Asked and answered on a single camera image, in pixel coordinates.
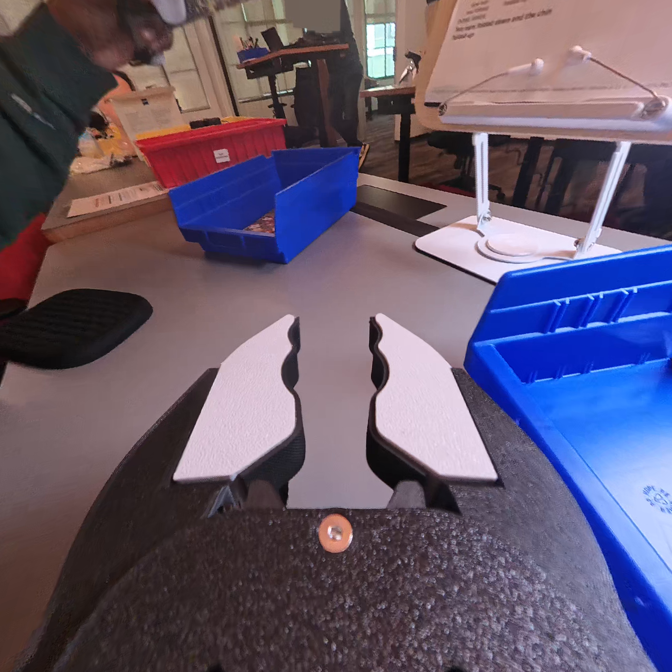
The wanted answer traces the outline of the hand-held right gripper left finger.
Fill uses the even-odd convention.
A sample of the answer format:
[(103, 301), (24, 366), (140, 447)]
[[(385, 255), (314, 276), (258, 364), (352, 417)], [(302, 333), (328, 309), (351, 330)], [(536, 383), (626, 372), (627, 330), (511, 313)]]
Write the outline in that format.
[(284, 488), (305, 462), (298, 382), (300, 323), (285, 315), (236, 348), (220, 365), (173, 473), (176, 483)]

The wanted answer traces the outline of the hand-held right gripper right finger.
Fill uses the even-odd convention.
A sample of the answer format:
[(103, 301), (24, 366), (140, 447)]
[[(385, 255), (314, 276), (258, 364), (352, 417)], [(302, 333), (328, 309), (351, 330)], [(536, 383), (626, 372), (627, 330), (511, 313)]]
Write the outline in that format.
[(370, 319), (374, 394), (366, 459), (383, 483), (495, 486), (499, 474), (451, 365), (387, 315)]

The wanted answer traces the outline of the blue plastic bin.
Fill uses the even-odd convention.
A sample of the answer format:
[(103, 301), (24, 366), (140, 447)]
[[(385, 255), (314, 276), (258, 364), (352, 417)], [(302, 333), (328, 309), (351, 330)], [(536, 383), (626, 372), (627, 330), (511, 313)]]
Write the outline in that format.
[(671, 670), (671, 246), (506, 273), (466, 372), (542, 449)]
[[(288, 264), (356, 203), (357, 148), (273, 151), (169, 190), (183, 238), (209, 255)], [(244, 231), (275, 210), (275, 235)]]

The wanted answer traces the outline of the white stand plate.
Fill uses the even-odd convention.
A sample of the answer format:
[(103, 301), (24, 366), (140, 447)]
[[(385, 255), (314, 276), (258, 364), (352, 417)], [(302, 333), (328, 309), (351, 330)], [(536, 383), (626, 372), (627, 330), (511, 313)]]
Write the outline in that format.
[[(604, 219), (632, 144), (671, 144), (671, 95), (600, 98), (580, 102), (442, 104), (425, 101), (433, 67), (458, 1), (439, 1), (428, 11), (427, 43), (416, 80), (419, 116), (429, 128), (472, 133), (475, 152), (475, 214), (420, 238), (416, 249), (493, 283), (515, 265), (532, 268), (587, 257), (618, 254), (597, 244)], [(549, 135), (556, 139), (615, 142), (606, 177), (582, 238), (537, 229), (491, 214), (489, 134)]]

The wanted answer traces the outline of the black textured pad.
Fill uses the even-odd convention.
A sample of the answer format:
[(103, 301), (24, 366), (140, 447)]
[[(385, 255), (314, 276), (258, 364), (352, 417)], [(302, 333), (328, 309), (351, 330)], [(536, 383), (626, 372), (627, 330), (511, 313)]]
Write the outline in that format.
[(87, 365), (121, 345), (152, 315), (151, 303), (137, 294), (66, 290), (1, 322), (1, 363), (41, 370)]

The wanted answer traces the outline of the white printed sheet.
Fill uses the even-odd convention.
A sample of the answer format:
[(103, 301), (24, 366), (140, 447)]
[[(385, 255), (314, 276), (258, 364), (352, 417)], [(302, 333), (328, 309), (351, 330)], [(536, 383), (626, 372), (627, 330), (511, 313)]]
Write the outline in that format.
[(74, 199), (69, 207), (67, 218), (99, 214), (163, 197), (168, 194), (158, 181), (141, 183), (130, 187), (108, 191), (94, 196)]

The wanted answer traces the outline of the red plastic bin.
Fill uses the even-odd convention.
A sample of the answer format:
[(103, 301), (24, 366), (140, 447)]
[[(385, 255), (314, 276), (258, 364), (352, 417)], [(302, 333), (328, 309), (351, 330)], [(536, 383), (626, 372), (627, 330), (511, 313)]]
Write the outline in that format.
[(285, 120), (245, 118), (148, 136), (135, 144), (155, 179), (172, 189), (286, 148)]

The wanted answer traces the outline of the red object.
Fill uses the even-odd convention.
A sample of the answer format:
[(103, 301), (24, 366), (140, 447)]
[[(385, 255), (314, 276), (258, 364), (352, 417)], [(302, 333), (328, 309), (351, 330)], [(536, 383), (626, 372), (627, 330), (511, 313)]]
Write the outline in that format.
[(46, 214), (36, 216), (17, 240), (1, 251), (1, 300), (27, 302), (51, 242), (42, 232)]

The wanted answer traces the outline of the black standing desk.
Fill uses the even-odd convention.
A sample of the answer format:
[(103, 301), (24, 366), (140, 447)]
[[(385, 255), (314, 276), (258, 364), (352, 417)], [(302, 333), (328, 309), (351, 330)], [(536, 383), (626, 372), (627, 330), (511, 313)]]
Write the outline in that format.
[(306, 33), (290, 46), (281, 45), (277, 31), (262, 34), (269, 46), (265, 55), (242, 56), (238, 69), (248, 80), (266, 79), (273, 115), (286, 120), (277, 79), (294, 76), (291, 90), (295, 123), (284, 128), (286, 146), (298, 148), (317, 140), (322, 147), (335, 147), (342, 140), (362, 149), (359, 139), (359, 92), (364, 67), (353, 36), (342, 31), (335, 36)]

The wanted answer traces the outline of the printed instruction sheet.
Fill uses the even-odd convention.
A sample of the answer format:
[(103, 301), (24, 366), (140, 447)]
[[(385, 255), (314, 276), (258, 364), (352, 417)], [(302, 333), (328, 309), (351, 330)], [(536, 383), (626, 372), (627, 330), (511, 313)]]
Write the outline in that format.
[(425, 101), (671, 95), (670, 1), (458, 1)]

